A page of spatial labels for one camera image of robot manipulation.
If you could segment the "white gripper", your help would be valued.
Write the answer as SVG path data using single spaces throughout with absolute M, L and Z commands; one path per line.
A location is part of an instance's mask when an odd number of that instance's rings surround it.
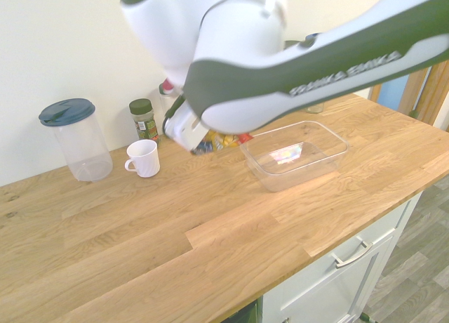
M 196 149 L 209 130 L 183 95 L 172 104 L 163 123 L 163 132 L 187 151 Z

